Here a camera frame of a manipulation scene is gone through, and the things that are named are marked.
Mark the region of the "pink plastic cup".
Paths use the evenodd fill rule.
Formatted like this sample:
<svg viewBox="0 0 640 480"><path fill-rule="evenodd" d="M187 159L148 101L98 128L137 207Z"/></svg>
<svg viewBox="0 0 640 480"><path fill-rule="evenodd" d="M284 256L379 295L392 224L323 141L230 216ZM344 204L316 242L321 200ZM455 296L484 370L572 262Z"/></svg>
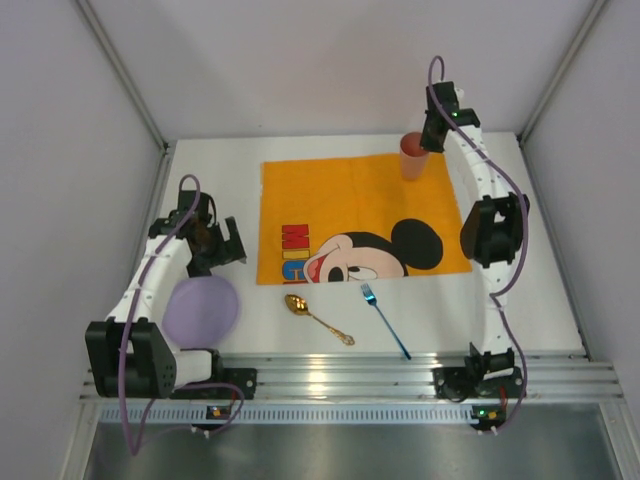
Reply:
<svg viewBox="0 0 640 480"><path fill-rule="evenodd" d="M426 167L429 152L421 147L421 137L421 132L410 132L400 140L400 168L405 180L417 180Z"/></svg>

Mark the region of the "lilac plate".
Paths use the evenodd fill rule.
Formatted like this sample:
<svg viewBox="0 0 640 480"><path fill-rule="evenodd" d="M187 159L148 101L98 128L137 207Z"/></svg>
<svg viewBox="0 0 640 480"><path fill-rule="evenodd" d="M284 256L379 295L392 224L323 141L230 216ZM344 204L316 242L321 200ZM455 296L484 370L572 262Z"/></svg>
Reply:
<svg viewBox="0 0 640 480"><path fill-rule="evenodd" d="M171 293L162 329L180 349L213 348L235 328L239 312L237 291L228 280L217 275L187 278Z"/></svg>

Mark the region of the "orange Mickey Mouse cloth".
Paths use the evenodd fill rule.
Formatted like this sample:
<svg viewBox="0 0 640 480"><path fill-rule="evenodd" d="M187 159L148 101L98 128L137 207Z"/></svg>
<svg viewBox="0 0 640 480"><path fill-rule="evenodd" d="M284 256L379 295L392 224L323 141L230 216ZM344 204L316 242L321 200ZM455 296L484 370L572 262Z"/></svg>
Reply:
<svg viewBox="0 0 640 480"><path fill-rule="evenodd" d="M462 220L443 155L418 179L399 155L268 162L262 167L256 281L370 281L468 273Z"/></svg>

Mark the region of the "blue metallic fork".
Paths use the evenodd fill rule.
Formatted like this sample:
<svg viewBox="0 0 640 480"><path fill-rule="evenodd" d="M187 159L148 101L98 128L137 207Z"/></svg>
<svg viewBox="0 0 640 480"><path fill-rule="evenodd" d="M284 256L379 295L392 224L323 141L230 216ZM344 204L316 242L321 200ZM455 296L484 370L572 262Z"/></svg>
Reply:
<svg viewBox="0 0 640 480"><path fill-rule="evenodd" d="M411 360L412 356L409 353L408 349L405 347L404 343L401 341L400 337L397 335L397 333L394 330L394 328L392 327L391 323L388 321L388 319L386 318L386 316L384 315L384 313L382 312L382 310L378 306L377 297L374 294L374 292L372 291L370 285L368 283L363 283L361 285L361 291L362 291L363 297L364 297L365 301L367 302L367 304L370 305L371 307L373 307L376 310L376 312L378 313L378 315L380 316L380 318L384 322L386 328L390 332L390 334L393 337L394 341L396 342L397 346L400 348L400 350L401 350L402 354L404 355L405 359L406 360Z"/></svg>

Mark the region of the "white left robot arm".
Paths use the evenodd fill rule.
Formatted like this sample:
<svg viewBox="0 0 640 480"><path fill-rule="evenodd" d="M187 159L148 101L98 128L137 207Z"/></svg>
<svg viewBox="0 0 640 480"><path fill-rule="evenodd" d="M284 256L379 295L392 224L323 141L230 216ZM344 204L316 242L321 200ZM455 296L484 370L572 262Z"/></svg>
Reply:
<svg viewBox="0 0 640 480"><path fill-rule="evenodd" d="M235 328L240 300L213 270L245 259L235 219L219 223L210 195L180 191L176 209L151 225L120 301L85 332L98 395L164 399L221 380L216 348Z"/></svg>

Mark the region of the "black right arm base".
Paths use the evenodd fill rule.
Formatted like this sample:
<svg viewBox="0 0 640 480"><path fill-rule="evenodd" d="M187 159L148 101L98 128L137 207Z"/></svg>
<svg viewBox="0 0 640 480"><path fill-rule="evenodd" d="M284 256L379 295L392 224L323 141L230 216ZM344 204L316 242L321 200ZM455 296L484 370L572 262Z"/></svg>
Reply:
<svg viewBox="0 0 640 480"><path fill-rule="evenodd" d="M523 391L524 378L516 366L511 347L493 354L481 352L473 343L462 366L433 370L436 397L461 403L470 399L516 399Z"/></svg>

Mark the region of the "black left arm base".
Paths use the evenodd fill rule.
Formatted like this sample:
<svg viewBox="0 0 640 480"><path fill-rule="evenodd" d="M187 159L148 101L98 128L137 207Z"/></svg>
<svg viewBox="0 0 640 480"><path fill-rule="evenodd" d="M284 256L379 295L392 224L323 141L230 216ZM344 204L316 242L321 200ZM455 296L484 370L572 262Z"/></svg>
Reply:
<svg viewBox="0 0 640 480"><path fill-rule="evenodd" d="M253 400L257 387L258 371L255 368L225 368L216 379L189 384L174 391L171 400L239 400L240 394L227 387L237 387L246 400Z"/></svg>

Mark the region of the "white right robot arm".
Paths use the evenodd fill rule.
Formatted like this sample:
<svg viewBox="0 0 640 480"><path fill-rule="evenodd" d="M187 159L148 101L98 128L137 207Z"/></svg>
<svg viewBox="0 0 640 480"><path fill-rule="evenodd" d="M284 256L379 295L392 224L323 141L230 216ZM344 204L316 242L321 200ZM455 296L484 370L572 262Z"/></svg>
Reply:
<svg viewBox="0 0 640 480"><path fill-rule="evenodd" d="M460 231L464 256L474 263L478 326L465 359L470 374L480 380L509 376L515 369L513 341L504 325L506 295L520 268L516 265L527 228L522 214L529 201L490 159L480 121L462 108L462 92L451 81L426 89L423 149L445 155L458 171L471 202Z"/></svg>

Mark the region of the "gold ornate spoon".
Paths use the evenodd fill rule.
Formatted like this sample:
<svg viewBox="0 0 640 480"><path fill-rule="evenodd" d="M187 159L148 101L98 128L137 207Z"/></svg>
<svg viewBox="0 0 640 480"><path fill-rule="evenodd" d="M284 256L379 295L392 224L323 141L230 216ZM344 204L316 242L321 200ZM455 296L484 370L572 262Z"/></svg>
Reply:
<svg viewBox="0 0 640 480"><path fill-rule="evenodd" d="M339 339L346 346L354 346L355 340L351 335L345 334L341 330L334 328L329 325L325 321L321 320L319 317L314 315L308 306L307 301L296 294L286 294L284 296L284 302L288 310L297 316L306 316L310 317L324 328L326 328L332 335L334 335L337 339Z"/></svg>

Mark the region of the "left aluminium corner post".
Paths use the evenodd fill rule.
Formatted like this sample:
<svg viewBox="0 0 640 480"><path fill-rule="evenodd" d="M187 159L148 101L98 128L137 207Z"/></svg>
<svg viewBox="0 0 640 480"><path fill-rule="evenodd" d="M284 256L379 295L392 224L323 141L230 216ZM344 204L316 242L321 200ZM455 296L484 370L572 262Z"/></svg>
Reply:
<svg viewBox="0 0 640 480"><path fill-rule="evenodd" d="M123 88L125 96L131 103L153 143L161 152L166 152L168 149L168 142L161 133L156 121L153 119L136 82L125 65L93 5L87 0L74 0L73 5L87 25L92 37L97 42L112 72Z"/></svg>

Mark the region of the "aluminium corner post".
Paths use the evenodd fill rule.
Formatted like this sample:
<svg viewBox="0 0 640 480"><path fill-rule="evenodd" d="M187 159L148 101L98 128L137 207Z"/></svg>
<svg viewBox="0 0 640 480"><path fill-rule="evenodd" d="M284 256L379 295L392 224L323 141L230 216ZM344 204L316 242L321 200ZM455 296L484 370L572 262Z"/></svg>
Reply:
<svg viewBox="0 0 640 480"><path fill-rule="evenodd" d="M153 143L161 152L166 152L168 149L168 142L161 133L156 121L153 119L136 82L125 65L93 5L87 0L74 0L73 5L87 25L92 37L97 42L112 72L123 88L125 96L131 103Z"/></svg>
<svg viewBox="0 0 640 480"><path fill-rule="evenodd" d="M611 2L609 0L594 0L589 3L589 8L570 37L570 41L564 47L559 61L553 68L541 94L537 97L536 103L527 116L522 130L516 135L520 147L523 147L527 143L541 122L551 102L558 94L575 61L593 33L593 30L606 13L610 4Z"/></svg>

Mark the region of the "right aluminium corner post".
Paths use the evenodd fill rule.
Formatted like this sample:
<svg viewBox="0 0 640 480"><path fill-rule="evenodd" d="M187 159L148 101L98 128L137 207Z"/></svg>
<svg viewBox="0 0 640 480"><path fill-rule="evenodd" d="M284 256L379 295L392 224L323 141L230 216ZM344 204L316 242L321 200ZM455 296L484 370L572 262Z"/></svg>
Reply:
<svg viewBox="0 0 640 480"><path fill-rule="evenodd" d="M522 130L516 135L520 147L523 147L527 143L541 122L551 102L558 94L575 61L593 33L593 30L606 13L610 4L611 2L609 0L594 0L589 3L589 8L570 37L570 41L564 47L559 61L553 68L541 94L537 97L536 103L527 116Z"/></svg>

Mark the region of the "aluminium frame rail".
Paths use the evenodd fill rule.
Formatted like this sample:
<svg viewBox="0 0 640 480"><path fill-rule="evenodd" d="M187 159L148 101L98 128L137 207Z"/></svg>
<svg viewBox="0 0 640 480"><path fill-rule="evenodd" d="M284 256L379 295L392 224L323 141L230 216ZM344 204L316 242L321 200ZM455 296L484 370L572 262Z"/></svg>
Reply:
<svg viewBox="0 0 640 480"><path fill-rule="evenodd" d="M534 354L526 359L525 400L532 403L620 401L623 391L613 366L577 354ZM230 368L257 370L257 402L393 401L435 403L433 373L457 367L457 354L307 354L223 356Z"/></svg>

